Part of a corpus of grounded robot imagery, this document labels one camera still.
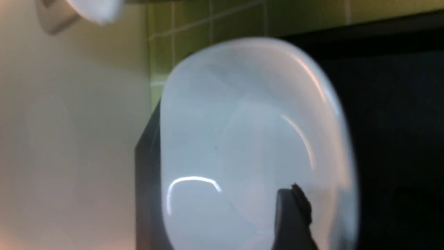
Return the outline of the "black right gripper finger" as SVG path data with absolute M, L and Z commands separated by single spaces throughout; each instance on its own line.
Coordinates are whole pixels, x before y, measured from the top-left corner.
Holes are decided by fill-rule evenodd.
M 312 237 L 312 206 L 296 183 L 276 195 L 273 250 L 317 250 Z

